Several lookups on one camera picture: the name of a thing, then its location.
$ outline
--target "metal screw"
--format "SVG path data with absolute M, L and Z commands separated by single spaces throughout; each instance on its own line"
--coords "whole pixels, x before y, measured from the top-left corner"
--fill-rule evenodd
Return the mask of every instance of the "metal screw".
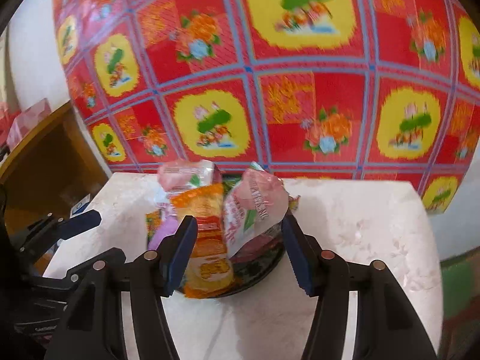
M 322 253 L 320 253 L 321 257 L 326 259 L 326 260 L 331 260 L 333 257 L 335 257 L 335 253 L 333 253 L 331 250 L 323 250 Z
M 386 267 L 385 263 L 383 261 L 380 261 L 379 259 L 376 259 L 374 262 L 373 262 L 373 267 L 375 269 L 378 269 L 379 271 L 383 271 Z
M 143 258 L 146 260 L 154 260 L 157 258 L 157 252 L 155 250 L 147 250 L 143 254 Z
M 101 259 L 99 259 L 98 261 L 95 261 L 95 263 L 93 264 L 93 269 L 95 269 L 96 271 L 100 271 L 103 268 L 105 268 L 105 261 Z

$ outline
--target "snack package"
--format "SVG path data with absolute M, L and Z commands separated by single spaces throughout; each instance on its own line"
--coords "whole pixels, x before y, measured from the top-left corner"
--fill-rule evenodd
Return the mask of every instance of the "snack package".
M 282 180 L 263 170 L 247 169 L 224 201 L 227 256 L 232 258 L 248 242 L 248 254 L 268 244 L 279 234 L 278 226 L 271 228 L 282 220 L 288 206 Z
M 220 183 L 222 175 L 212 161 L 175 160 L 158 168 L 157 180 L 160 188 L 154 198 L 155 204 L 163 210 L 165 216 L 176 216 L 175 208 L 170 204 L 171 197 L 194 188 Z
M 299 200 L 300 196 L 297 196 L 296 198 L 289 196 L 289 209 L 292 213 L 298 209 Z M 232 264 L 237 264 L 248 263 L 255 260 L 268 250 L 275 247 L 275 245 L 282 240 L 282 237 L 279 237 L 281 232 L 282 223 L 276 223 L 265 233 L 258 235 L 243 245 L 241 249 L 230 258 L 230 261 Z
M 160 243 L 163 241 L 165 237 L 174 235 L 179 228 L 179 223 L 174 216 L 167 217 L 164 221 L 161 222 L 161 225 L 155 229 L 155 232 L 148 240 L 148 247 L 149 251 L 154 251 L 157 247 L 160 246 Z
M 233 282 L 233 269 L 222 237 L 222 184 L 183 192 L 170 201 L 179 223 L 186 215 L 193 215 L 198 224 L 197 240 L 185 270 L 185 296 L 205 298 L 227 291 Z
M 145 214 L 145 224 L 147 226 L 147 242 L 150 242 L 158 227 L 162 224 L 162 213 L 155 210 Z
M 212 184 L 214 174 L 215 164 L 212 161 L 175 160 L 158 168 L 157 179 L 165 192 L 180 193 Z

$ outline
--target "white countertop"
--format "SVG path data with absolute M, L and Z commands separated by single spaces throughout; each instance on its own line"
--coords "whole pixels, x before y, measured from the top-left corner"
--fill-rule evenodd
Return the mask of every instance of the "white countertop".
M 115 173 L 88 209 L 100 226 L 61 244 L 44 276 L 66 271 L 112 247 L 127 261 L 146 250 L 145 214 L 155 209 L 156 175 Z M 346 261 L 387 263 L 415 307 L 438 350 L 443 319 L 442 282 L 433 233 L 422 201 L 409 183 L 285 179 L 301 195 L 295 216 L 305 234 L 316 237 Z M 129 294 L 122 295 L 125 341 L 138 359 Z M 259 284 L 221 299 L 163 299 L 172 338 L 182 360 L 295 360 L 302 356 L 317 299 L 298 287 L 285 254 Z M 356 293 L 350 294 L 344 360 L 350 360 L 356 326 Z

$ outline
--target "blue gripper pad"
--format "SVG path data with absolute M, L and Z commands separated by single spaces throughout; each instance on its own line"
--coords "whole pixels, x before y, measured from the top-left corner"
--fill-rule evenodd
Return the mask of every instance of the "blue gripper pad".
M 169 296 L 180 286 L 183 274 L 197 240 L 197 220 L 187 215 L 174 235 L 165 237 L 158 247 L 160 269 L 165 280 L 164 290 Z
M 303 288 L 308 296 L 315 296 L 313 276 L 319 269 L 318 259 L 292 214 L 287 213 L 283 218 L 282 233 L 299 287 Z

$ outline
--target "white wall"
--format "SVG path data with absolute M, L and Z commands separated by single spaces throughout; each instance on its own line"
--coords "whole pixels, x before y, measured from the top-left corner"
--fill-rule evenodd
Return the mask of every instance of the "white wall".
M 440 260 L 480 246 L 480 145 L 444 214 L 430 216 Z
M 57 53 L 52 0 L 23 0 L 9 24 L 11 75 L 23 111 L 47 98 L 52 111 L 70 99 Z M 78 112 L 80 131 L 108 176 L 111 171 L 93 142 Z

